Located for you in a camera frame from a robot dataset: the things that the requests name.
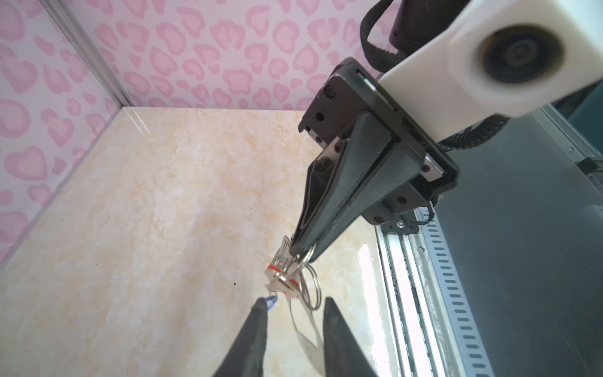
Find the key with red tag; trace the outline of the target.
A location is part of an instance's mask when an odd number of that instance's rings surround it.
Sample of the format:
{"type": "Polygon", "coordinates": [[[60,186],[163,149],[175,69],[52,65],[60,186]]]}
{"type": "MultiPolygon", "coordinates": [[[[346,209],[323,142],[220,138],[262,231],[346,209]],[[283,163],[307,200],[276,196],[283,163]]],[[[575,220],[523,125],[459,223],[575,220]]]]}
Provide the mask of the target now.
{"type": "Polygon", "coordinates": [[[279,267],[269,265],[265,270],[265,276],[268,279],[265,287],[270,294],[283,293],[288,298],[301,296],[302,291],[298,279],[287,277],[279,267]]]}

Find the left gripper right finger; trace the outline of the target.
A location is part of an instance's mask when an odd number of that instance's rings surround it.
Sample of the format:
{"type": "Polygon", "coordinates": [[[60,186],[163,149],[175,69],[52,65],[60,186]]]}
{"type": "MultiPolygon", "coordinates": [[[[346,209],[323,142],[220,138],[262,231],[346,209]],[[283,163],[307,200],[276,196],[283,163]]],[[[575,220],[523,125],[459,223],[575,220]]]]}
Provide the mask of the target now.
{"type": "Polygon", "coordinates": [[[326,377],[377,376],[331,297],[324,303],[323,357],[326,377]]]}

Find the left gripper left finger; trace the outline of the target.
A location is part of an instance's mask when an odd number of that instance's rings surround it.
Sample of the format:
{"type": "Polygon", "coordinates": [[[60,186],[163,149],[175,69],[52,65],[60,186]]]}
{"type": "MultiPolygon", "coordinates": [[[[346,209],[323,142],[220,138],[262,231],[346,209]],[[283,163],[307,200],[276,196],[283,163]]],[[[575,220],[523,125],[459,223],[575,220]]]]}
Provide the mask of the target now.
{"type": "Polygon", "coordinates": [[[263,376],[268,338],[268,305],[259,298],[214,376],[263,376]]]}

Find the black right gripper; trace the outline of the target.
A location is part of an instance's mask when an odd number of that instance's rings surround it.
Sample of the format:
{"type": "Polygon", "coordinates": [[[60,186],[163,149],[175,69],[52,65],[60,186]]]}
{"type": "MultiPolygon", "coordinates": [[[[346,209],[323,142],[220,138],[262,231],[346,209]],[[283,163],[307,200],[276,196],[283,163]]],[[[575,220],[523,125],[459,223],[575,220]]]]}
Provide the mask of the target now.
{"type": "Polygon", "coordinates": [[[372,225],[426,209],[455,188],[458,166],[353,58],[341,62],[300,124],[322,152],[309,166],[290,255],[318,259],[359,217],[372,225]]]}

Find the key with blue tag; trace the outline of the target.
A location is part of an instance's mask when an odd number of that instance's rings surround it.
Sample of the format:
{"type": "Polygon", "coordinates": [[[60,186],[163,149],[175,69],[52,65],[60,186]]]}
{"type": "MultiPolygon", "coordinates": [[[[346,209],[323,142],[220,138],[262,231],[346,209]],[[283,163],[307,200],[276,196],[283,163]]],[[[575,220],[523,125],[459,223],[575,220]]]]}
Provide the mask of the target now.
{"type": "Polygon", "coordinates": [[[265,303],[267,305],[267,310],[273,309],[273,307],[276,305],[277,302],[278,302],[277,295],[270,295],[270,296],[266,297],[265,303]]]}

